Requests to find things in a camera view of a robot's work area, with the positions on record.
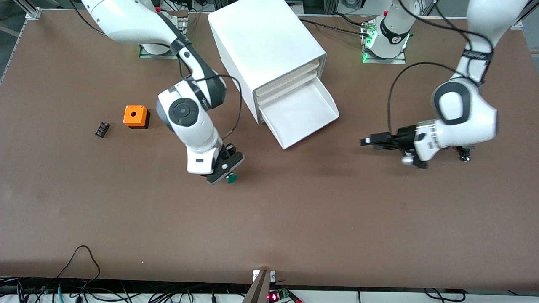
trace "gray floor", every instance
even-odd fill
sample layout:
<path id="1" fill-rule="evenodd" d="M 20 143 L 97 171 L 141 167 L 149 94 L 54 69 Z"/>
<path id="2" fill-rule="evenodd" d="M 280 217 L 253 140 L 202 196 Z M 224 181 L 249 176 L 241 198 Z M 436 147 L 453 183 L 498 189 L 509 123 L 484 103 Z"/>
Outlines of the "gray floor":
<path id="1" fill-rule="evenodd" d="M 57 2 L 60 6 L 70 8 L 68 0 L 33 0 L 36 6 L 41 8 L 55 8 L 56 5 L 51 2 Z M 468 0 L 453 0 L 453 1 L 442 1 L 440 2 L 440 10 L 447 16 L 461 17 L 466 15 L 466 7 Z M 19 32 L 24 23 L 25 13 L 17 5 L 6 14 L 0 10 L 0 22 L 6 25 L 8 28 Z M 539 10 L 534 11 L 528 18 L 523 22 L 524 36 L 528 42 L 528 47 L 532 50 L 539 50 Z M 13 47 L 15 45 L 17 38 L 0 31 L 0 72 L 3 72 Z M 535 67 L 539 72 L 539 54 L 531 55 Z"/>

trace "orange cube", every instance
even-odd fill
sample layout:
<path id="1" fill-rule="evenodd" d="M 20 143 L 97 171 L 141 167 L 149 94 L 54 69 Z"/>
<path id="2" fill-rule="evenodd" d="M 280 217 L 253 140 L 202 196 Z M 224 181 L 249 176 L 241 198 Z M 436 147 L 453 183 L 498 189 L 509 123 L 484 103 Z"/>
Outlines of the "orange cube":
<path id="1" fill-rule="evenodd" d="M 128 105 L 123 114 L 123 124 L 131 129 L 148 129 L 150 112 L 144 105 Z"/>

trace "round button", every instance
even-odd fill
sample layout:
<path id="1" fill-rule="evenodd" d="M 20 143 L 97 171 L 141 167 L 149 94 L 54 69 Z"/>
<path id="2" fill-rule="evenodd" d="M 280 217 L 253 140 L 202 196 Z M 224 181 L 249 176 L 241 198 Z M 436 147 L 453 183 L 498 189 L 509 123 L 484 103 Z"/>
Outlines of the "round button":
<path id="1" fill-rule="evenodd" d="M 185 103 L 179 104 L 174 108 L 174 112 L 176 115 L 180 118 L 187 117 L 191 110 L 189 109 L 189 106 Z"/>

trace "brown tabletop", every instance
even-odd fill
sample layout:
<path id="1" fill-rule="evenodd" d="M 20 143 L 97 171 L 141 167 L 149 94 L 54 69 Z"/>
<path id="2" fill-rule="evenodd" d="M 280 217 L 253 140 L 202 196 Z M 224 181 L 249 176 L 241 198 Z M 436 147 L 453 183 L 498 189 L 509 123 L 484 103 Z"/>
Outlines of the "brown tabletop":
<path id="1" fill-rule="evenodd" d="M 307 27 L 328 53 L 322 82 L 340 117 L 282 150 L 244 108 L 227 140 L 246 156 L 239 180 L 210 186 L 186 172 L 185 146 L 154 111 L 179 81 L 177 61 L 139 59 L 73 11 L 29 21 L 0 87 L 0 276 L 55 277 L 86 244 L 102 278 L 248 283 L 268 267 L 290 285 L 539 290 L 539 81 L 522 32 L 503 36 L 482 89 L 499 110 L 498 137 L 469 163 L 442 150 L 418 170 L 358 144 L 386 130 L 404 66 L 362 64 L 357 36 Z M 456 65 L 458 34 L 418 22 L 413 33 L 409 64 Z M 206 15 L 189 37 L 226 72 Z M 430 96 L 450 75 L 408 71 L 393 127 L 435 118 Z M 226 81 L 210 113 L 221 134 L 238 110 Z M 122 124 L 125 105 L 138 104 L 152 112 L 148 130 Z M 104 139 L 101 121 L 112 124 Z M 81 253 L 65 276 L 94 270 Z"/>

